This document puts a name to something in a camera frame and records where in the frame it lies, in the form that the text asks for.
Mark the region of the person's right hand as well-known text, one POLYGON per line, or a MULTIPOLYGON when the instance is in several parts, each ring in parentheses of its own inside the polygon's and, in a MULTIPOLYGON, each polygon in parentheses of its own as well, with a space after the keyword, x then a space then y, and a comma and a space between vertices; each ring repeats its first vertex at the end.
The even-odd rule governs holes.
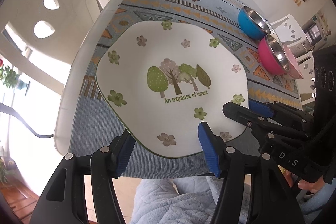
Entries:
MULTIPOLYGON (((286 181, 288 182, 289 186, 292 188, 294 184, 292 173, 288 170, 284 170, 283 175, 286 181)), ((324 185, 325 185, 325 182, 323 180, 323 177, 321 177, 318 181, 314 183, 310 183, 305 180, 300 180, 297 186, 301 190, 307 190, 308 192, 311 192, 311 193, 317 193, 319 190, 323 188, 324 185)))

